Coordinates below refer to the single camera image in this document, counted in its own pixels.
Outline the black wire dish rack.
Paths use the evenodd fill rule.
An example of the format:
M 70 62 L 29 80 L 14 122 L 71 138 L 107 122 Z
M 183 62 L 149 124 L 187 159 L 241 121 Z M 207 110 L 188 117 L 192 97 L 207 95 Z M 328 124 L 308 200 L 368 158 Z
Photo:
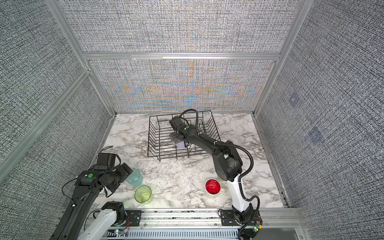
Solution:
M 195 155 L 205 155 L 206 152 L 201 148 L 187 144 L 186 147 L 179 148 L 171 138 L 174 132 L 169 121 L 180 114 L 166 114 L 149 117 L 148 133 L 148 157 L 156 157 L 159 161 L 163 159 L 177 159 Z M 213 139 L 220 140 L 218 128 L 211 111 L 199 111 L 199 129 Z

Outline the teal translucent cup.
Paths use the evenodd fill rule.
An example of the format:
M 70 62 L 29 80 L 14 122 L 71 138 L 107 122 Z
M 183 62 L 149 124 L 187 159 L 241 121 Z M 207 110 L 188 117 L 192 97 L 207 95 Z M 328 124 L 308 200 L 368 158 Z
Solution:
M 143 183 L 143 178 L 139 170 L 134 169 L 132 173 L 126 178 L 126 182 L 133 187 L 140 187 Z

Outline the lilac plastic cup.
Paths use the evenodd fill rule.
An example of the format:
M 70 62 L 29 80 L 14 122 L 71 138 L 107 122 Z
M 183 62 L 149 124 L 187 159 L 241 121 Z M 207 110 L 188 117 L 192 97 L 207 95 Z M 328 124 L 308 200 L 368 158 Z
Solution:
M 186 143 L 185 141 L 181 141 L 181 142 L 175 143 L 175 145 L 179 149 L 185 149 L 187 148 L 188 143 Z

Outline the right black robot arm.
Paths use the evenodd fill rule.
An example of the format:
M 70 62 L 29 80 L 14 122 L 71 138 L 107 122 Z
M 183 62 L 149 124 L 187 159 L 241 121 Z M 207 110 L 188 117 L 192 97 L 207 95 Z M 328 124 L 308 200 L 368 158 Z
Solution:
M 232 198 L 232 209 L 236 221 L 244 225 L 252 219 L 254 207 L 251 203 L 252 199 L 247 198 L 242 183 L 242 178 L 250 172 L 253 167 L 253 158 L 249 155 L 251 165 L 249 169 L 243 173 L 243 162 L 238 150 L 245 152 L 246 150 L 240 146 L 234 145 L 232 142 L 221 142 L 211 138 L 201 132 L 197 127 L 187 125 L 182 117 L 176 116 L 169 121 L 173 133 L 170 134 L 171 139 L 176 143 L 185 143 L 195 145 L 212 158 L 217 175 L 226 181 L 230 195 Z

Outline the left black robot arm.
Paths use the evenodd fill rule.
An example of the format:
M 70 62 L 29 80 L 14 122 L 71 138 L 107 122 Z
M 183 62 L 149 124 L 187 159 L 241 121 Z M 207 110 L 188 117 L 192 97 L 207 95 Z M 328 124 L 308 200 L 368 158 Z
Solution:
M 119 155 L 99 153 L 97 163 L 74 179 L 75 187 L 66 211 L 51 235 L 51 240 L 99 240 L 113 226 L 127 222 L 122 202 L 107 202 L 97 218 L 83 232 L 89 210 L 99 193 L 105 189 L 112 194 L 133 170 L 121 162 Z

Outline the red and white cup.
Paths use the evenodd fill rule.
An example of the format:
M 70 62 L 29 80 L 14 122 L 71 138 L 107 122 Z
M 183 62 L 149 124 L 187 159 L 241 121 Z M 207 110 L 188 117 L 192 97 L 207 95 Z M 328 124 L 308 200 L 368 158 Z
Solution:
M 205 183 L 205 194 L 208 198 L 217 197 L 222 190 L 221 184 L 216 179 L 208 179 Z

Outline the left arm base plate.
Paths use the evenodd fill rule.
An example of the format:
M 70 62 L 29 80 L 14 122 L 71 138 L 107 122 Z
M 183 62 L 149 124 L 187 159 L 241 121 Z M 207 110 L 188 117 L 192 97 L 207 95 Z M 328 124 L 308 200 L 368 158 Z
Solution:
M 117 211 L 117 220 L 113 224 L 114 227 L 138 227 L 141 222 L 143 211 L 141 210 L 122 210 Z

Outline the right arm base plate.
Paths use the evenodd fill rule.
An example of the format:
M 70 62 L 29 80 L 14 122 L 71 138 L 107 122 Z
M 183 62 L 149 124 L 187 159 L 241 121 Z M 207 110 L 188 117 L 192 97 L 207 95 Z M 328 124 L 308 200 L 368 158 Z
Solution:
M 224 227 L 233 227 L 233 226 L 241 226 L 242 225 L 236 220 L 234 210 L 219 209 L 218 215 L 220 217 L 221 224 Z

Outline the aluminium front rail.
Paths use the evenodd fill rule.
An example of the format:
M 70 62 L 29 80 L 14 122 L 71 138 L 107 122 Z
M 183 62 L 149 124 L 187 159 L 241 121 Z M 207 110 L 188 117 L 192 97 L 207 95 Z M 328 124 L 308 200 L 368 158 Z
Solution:
M 82 232 L 101 209 L 91 210 Z M 125 209 L 141 210 L 138 227 L 111 226 L 100 240 L 309 240 L 309 229 L 298 209 L 261 208 L 241 226 L 224 227 L 219 209 Z

